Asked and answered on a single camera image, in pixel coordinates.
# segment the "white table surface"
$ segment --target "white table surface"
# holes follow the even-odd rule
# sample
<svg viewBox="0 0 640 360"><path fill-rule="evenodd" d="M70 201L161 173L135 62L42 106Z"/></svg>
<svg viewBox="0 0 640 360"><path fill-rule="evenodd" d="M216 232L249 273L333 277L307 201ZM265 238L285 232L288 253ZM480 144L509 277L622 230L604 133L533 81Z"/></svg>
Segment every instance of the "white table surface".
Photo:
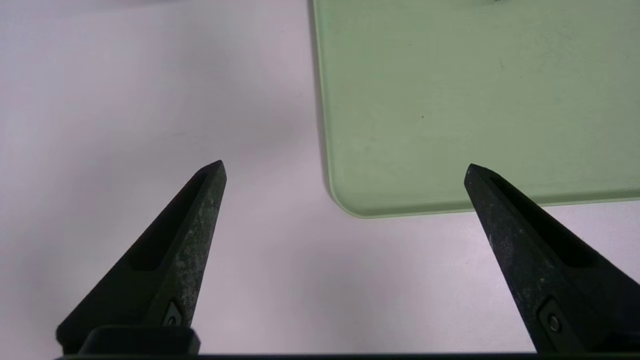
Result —
<svg viewBox="0 0 640 360"><path fill-rule="evenodd" d="M56 326L218 159L201 352L533 350L474 213L361 220L332 201L309 14L305 1L0 3L3 357L58 356ZM640 279L640 202L549 211Z"/></svg>

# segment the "screw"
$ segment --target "screw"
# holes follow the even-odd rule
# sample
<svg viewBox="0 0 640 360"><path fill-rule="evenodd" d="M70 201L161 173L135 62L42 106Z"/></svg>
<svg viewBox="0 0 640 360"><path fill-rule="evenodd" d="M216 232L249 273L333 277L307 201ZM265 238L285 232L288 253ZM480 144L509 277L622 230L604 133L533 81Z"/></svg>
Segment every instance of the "screw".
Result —
<svg viewBox="0 0 640 360"><path fill-rule="evenodd" d="M548 319L549 329L553 332L560 332L562 330L562 325L560 324L560 320L555 314L549 315Z"/></svg>

